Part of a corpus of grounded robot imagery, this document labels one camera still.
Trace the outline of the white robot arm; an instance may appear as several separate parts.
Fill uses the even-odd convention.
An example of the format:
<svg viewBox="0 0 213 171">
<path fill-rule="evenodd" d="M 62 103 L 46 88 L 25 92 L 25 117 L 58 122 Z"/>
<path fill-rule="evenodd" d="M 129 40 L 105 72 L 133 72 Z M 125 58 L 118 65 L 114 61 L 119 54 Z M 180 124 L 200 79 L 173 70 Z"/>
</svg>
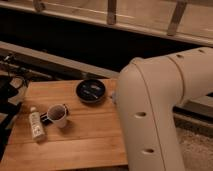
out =
<svg viewBox="0 0 213 171">
<path fill-rule="evenodd" d="M 185 171 L 173 107 L 211 92 L 213 48 L 132 59 L 115 91 L 129 170 Z"/>
</svg>

